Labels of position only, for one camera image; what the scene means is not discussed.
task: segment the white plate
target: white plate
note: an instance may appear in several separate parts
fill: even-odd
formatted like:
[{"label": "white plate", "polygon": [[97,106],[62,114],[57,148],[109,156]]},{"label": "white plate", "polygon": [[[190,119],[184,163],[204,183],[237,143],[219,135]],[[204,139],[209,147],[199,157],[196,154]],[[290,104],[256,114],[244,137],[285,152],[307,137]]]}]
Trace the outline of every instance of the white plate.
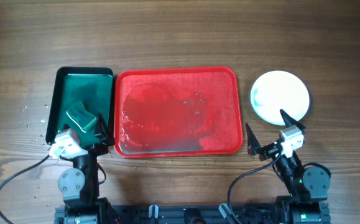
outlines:
[{"label": "white plate", "polygon": [[254,111],[271,124],[285,125],[279,110],[284,109],[299,121],[310,106],[310,95],[304,83],[284,71],[267,72],[253,84],[250,101]]}]

